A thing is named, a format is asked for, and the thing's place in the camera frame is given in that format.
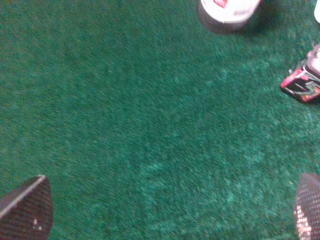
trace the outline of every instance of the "floor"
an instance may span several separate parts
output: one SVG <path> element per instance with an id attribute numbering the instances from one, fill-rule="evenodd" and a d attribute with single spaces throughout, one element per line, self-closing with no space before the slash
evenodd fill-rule
<path id="1" fill-rule="evenodd" d="M 316 0 L 219 35 L 196 0 L 0 3 L 0 195 L 44 174 L 50 240 L 297 240 L 320 106 L 284 94 Z"/>

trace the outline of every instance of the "dark object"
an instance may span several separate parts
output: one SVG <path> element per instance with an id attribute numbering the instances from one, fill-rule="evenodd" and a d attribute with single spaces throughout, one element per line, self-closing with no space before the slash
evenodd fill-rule
<path id="1" fill-rule="evenodd" d="M 251 2 L 253 2 L 251 7 L 243 9 L 234 7 L 232 10 L 227 10 L 227 0 L 199 0 L 196 9 L 200 22 L 207 29 L 215 33 L 230 34 L 254 28 L 259 22 L 263 1 L 251 0 Z"/>
<path id="2" fill-rule="evenodd" d="M 301 103 L 320 96 L 320 44 L 309 51 L 306 59 L 289 73 L 280 85 L 283 92 Z"/>
<path id="3" fill-rule="evenodd" d="M 1 240 L 47 240 L 52 224 L 50 183 L 44 175 L 29 179 L 0 200 Z"/>
<path id="4" fill-rule="evenodd" d="M 293 218 L 300 240 L 320 240 L 319 175 L 302 175 L 293 205 Z"/>

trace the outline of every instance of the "red and black object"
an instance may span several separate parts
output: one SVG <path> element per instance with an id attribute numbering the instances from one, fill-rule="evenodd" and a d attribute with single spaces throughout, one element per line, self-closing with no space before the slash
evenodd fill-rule
<path id="1" fill-rule="evenodd" d="M 301 103 L 312 102 L 320 96 L 320 72 L 303 60 L 280 85 L 281 90 Z"/>
<path id="2" fill-rule="evenodd" d="M 0 199 L 0 240 L 47 240 L 53 216 L 49 180 L 35 176 Z"/>

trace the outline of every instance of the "green turf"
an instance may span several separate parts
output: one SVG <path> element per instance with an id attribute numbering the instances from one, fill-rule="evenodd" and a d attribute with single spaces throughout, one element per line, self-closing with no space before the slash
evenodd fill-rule
<path id="1" fill-rule="evenodd" d="M 0 3 L 0 194 L 45 174 L 51 240 L 296 240 L 320 107 L 280 91 L 316 0 L 216 35 L 196 0 Z"/>

